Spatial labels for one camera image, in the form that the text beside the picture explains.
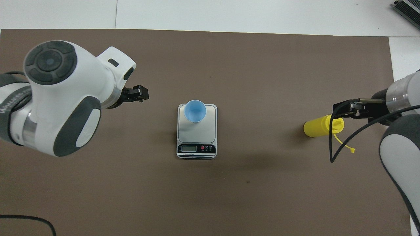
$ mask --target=scale display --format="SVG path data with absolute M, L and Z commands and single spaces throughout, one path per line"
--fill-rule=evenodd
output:
M 178 107 L 176 155 L 184 159 L 212 159 L 217 154 L 217 107 L 205 104 L 206 116 L 193 123 L 185 118 L 184 107 Z

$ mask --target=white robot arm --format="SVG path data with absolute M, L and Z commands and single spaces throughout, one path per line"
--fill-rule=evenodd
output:
M 333 116 L 368 118 L 369 123 L 353 133 L 341 148 L 374 123 L 388 125 L 379 145 L 383 167 L 399 190 L 420 232 L 420 72 L 394 82 L 371 99 L 348 100 L 334 105 Z
M 82 148 L 98 126 L 101 109 L 148 99 L 142 86 L 124 87 L 136 63 L 114 47 L 95 57 L 82 47 L 50 41 L 24 61 L 29 83 L 0 75 L 0 138 L 53 156 Z

